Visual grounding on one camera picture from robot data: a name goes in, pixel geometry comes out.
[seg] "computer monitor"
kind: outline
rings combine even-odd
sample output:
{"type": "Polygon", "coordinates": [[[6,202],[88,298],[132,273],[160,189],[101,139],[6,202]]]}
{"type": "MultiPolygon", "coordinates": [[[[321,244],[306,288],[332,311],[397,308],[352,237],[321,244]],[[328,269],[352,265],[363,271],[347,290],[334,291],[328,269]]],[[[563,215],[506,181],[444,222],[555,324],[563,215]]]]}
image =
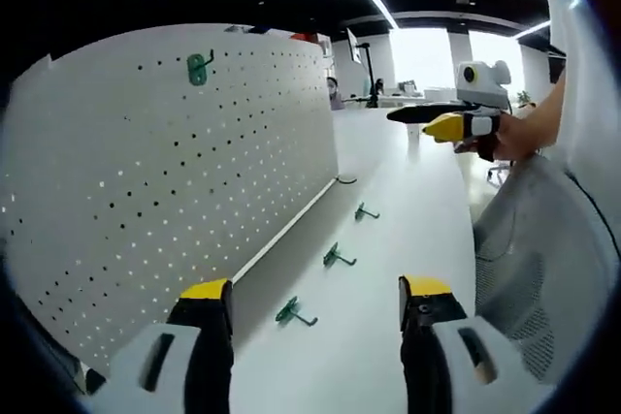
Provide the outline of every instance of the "computer monitor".
{"type": "Polygon", "coordinates": [[[351,30],[347,28],[347,40],[349,41],[349,51],[351,52],[351,59],[356,62],[362,64],[362,59],[360,58],[360,49],[358,48],[358,39],[353,35],[351,30]]]}

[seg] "window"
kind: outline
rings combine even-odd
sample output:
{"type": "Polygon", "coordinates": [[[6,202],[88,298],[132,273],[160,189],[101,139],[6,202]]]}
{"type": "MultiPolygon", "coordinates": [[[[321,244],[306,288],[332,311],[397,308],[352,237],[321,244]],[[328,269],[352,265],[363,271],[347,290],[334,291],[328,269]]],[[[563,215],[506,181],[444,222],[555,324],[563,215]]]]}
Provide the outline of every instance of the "window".
{"type": "Polygon", "coordinates": [[[515,101],[517,93],[524,90],[524,66],[519,43],[506,36],[479,31],[470,32],[473,60],[485,62],[493,67],[498,60],[504,60],[511,72],[511,84],[504,84],[510,101],[515,101]]]}
{"type": "Polygon", "coordinates": [[[414,80],[419,91],[455,87],[446,29],[393,29],[390,31],[390,47],[397,82],[414,80]]]}

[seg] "green wall hook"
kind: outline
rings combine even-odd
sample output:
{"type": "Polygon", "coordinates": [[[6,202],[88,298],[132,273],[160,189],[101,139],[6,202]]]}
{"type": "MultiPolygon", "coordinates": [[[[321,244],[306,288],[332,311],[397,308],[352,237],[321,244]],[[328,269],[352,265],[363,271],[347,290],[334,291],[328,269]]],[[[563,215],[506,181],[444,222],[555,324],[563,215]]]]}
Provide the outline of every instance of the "green wall hook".
{"type": "Polygon", "coordinates": [[[200,53],[193,53],[187,57],[187,74],[192,85],[202,86],[207,82],[207,66],[212,62],[213,49],[210,52],[209,60],[205,60],[200,53]]]}
{"type": "Polygon", "coordinates": [[[356,262],[358,262],[358,259],[354,259],[353,261],[348,261],[347,259],[341,257],[341,255],[339,254],[339,244],[335,242],[334,245],[328,251],[328,253],[325,256],[323,256],[323,265],[325,267],[330,267],[335,263],[337,259],[341,259],[343,262],[345,262],[346,264],[350,266],[353,266],[356,262]]]}
{"type": "Polygon", "coordinates": [[[280,312],[276,314],[276,321],[286,323],[289,320],[291,320],[292,317],[295,317],[296,319],[299,319],[305,324],[307,324],[309,327],[312,327],[319,320],[315,317],[314,319],[309,321],[305,319],[304,317],[300,316],[297,310],[298,310],[298,297],[294,296],[293,298],[289,300],[287,304],[284,305],[284,307],[280,310],[280,312]]]}
{"type": "Polygon", "coordinates": [[[358,206],[358,210],[356,210],[356,213],[354,213],[353,216],[354,216],[354,218],[356,220],[360,220],[365,215],[369,215],[372,218],[379,218],[379,214],[378,213],[370,213],[370,212],[366,211],[365,210],[365,203],[362,203],[360,206],[358,206]]]}

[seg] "pegboard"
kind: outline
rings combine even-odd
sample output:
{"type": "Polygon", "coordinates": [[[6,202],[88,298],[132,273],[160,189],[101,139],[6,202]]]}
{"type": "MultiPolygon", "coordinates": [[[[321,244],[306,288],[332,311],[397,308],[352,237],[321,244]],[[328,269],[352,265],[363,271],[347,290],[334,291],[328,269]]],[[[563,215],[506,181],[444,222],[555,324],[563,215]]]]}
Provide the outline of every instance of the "pegboard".
{"type": "Polygon", "coordinates": [[[17,82],[2,235],[16,291],[57,341],[108,373],[183,289],[233,276],[330,182],[322,63],[309,43],[180,25],[17,82]],[[207,83],[190,84],[186,58],[211,49],[207,83]]]}

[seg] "hand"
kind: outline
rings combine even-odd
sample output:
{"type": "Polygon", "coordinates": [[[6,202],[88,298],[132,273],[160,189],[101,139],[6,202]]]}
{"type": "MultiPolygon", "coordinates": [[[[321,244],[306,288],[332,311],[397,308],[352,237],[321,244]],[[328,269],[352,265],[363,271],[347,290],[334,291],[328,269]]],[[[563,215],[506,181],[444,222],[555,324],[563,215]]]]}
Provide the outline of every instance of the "hand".
{"type": "MultiPolygon", "coordinates": [[[[496,160],[522,160],[533,155],[538,149],[538,138],[528,118],[516,118],[508,113],[501,116],[501,127],[498,133],[498,145],[494,150],[496,160]]],[[[455,148],[455,152],[477,152],[477,141],[462,144],[455,148]]]]}

